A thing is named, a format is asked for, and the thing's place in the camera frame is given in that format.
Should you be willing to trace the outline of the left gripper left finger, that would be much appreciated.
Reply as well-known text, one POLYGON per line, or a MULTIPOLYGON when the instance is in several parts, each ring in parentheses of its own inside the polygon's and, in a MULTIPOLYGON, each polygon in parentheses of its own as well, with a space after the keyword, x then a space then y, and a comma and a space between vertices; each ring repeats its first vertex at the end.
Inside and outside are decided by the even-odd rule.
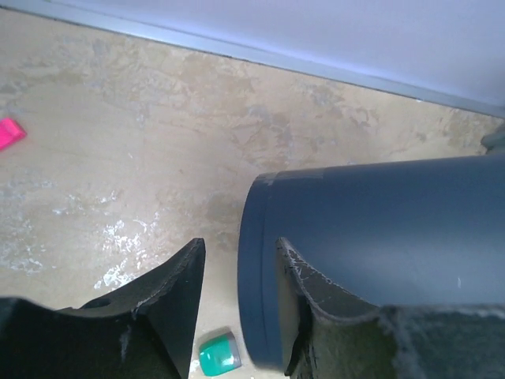
POLYGON ((3 378, 187 378, 204 240, 81 308, 1 299, 3 378))

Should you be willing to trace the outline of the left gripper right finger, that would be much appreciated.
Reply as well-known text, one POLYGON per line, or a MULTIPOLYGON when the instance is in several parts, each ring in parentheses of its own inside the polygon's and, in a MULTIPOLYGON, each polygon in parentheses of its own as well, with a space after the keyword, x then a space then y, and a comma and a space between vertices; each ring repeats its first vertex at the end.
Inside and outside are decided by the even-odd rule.
POLYGON ((501 378, 503 305, 375 306, 276 242, 282 371, 291 378, 501 378))

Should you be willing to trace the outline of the dark blue cylindrical bin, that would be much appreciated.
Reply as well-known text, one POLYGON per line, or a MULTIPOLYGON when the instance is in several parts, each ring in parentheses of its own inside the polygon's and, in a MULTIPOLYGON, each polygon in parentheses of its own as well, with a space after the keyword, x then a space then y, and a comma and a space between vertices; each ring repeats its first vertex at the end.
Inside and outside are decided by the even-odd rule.
POLYGON ((238 243, 238 302, 252 362, 282 365, 275 244, 375 305, 504 300, 501 154, 262 174, 238 243))

